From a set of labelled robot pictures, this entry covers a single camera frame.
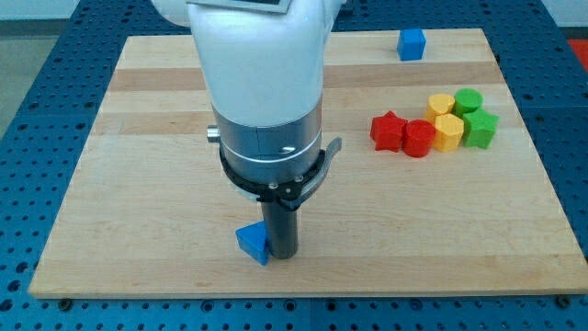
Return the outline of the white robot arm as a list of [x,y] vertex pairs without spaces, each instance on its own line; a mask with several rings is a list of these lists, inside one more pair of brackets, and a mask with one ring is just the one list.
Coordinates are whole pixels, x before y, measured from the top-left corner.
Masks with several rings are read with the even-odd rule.
[[190,28],[230,170],[261,184],[307,173],[321,146],[325,46],[344,0],[153,0]]

